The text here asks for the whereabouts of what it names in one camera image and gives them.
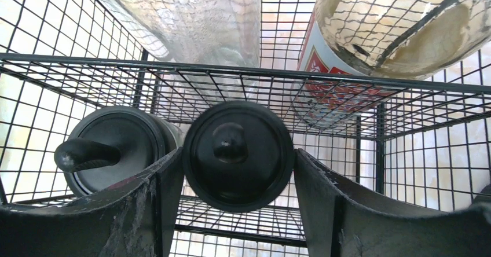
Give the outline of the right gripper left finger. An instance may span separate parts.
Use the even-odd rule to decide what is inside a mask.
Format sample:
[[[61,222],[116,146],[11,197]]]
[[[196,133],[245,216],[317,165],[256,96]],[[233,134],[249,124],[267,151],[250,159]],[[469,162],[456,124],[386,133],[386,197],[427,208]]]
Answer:
[[[168,256],[184,172],[176,149],[61,207],[1,207],[2,256]]]

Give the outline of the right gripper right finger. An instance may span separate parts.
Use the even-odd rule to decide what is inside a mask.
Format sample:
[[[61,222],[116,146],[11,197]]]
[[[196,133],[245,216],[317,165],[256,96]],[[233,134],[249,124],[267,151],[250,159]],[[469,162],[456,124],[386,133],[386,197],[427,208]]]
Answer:
[[[374,192],[296,151],[310,256],[489,256],[490,203],[438,211]]]

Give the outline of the clear jar black lid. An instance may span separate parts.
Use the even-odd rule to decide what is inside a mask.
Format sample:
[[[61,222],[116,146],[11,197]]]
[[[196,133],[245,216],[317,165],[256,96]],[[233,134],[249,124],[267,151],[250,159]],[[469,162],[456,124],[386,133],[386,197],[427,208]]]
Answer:
[[[182,146],[182,166],[197,196],[227,212],[260,209],[284,190],[295,164],[292,138],[267,107],[227,101],[204,111]]]
[[[54,152],[54,162],[78,197],[130,178],[184,141],[176,125],[136,108],[104,107],[83,118]]]

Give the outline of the black wire basket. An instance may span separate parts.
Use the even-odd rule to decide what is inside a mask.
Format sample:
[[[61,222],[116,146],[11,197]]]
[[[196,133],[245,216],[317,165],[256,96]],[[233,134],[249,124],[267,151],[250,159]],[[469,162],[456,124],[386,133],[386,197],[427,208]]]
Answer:
[[[98,0],[1,0],[1,52],[155,61]],[[302,124],[287,80],[260,78],[257,100],[279,111],[293,143],[328,168],[406,203],[458,211],[490,199],[490,95],[410,89],[341,133]],[[9,203],[74,198],[53,161],[83,117],[132,105],[187,130],[211,104],[176,73],[70,63],[1,62],[1,180]],[[232,214],[182,188],[171,256],[306,256],[293,182],[267,207]]]

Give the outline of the brown sauce bottle black cap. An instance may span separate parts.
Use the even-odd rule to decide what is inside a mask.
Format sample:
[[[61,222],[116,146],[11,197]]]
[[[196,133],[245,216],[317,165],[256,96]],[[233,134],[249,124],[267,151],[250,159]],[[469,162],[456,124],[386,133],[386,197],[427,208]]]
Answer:
[[[425,80],[490,41],[490,0],[316,0],[301,72]]]

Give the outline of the clear bottle gold pump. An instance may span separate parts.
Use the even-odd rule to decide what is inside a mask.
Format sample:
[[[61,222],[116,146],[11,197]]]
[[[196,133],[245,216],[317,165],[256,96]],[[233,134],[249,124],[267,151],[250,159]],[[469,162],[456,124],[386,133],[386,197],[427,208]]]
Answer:
[[[98,0],[155,59],[260,65],[261,0]]]

